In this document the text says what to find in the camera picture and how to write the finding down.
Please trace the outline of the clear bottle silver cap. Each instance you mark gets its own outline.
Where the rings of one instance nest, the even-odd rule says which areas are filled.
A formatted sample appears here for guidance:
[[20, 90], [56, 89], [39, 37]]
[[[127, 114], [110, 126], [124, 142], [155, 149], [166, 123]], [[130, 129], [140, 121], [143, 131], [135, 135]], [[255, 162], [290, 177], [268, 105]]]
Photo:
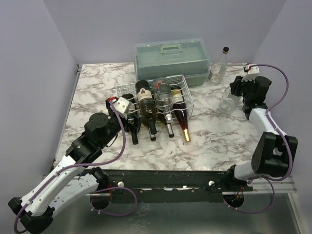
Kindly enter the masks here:
[[230, 86], [228, 86], [222, 94], [222, 98], [219, 103], [219, 109], [221, 112], [230, 115], [234, 112], [234, 110], [238, 106], [239, 101], [240, 97], [233, 95], [231, 93]]

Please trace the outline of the clear bottle cream label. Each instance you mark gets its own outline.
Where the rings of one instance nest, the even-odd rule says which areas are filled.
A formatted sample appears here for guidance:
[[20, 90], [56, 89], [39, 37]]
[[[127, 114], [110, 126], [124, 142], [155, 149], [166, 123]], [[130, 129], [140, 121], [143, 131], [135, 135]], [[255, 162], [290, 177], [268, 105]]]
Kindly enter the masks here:
[[229, 52], [228, 47], [224, 47], [220, 57], [211, 65], [210, 72], [208, 75], [208, 82], [212, 85], [219, 85], [227, 71], [227, 54]]

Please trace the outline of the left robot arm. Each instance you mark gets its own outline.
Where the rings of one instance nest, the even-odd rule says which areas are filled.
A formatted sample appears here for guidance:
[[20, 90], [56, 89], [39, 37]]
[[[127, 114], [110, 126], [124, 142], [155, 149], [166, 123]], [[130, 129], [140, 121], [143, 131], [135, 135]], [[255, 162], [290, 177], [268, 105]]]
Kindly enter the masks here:
[[111, 116], [95, 113], [84, 125], [84, 132], [74, 140], [59, 164], [43, 181], [23, 197], [14, 197], [8, 205], [15, 213], [14, 232], [18, 223], [25, 232], [40, 234], [54, 217], [75, 199], [87, 193], [111, 192], [109, 176], [94, 161], [119, 132], [125, 133], [129, 100], [111, 97], [106, 100]]

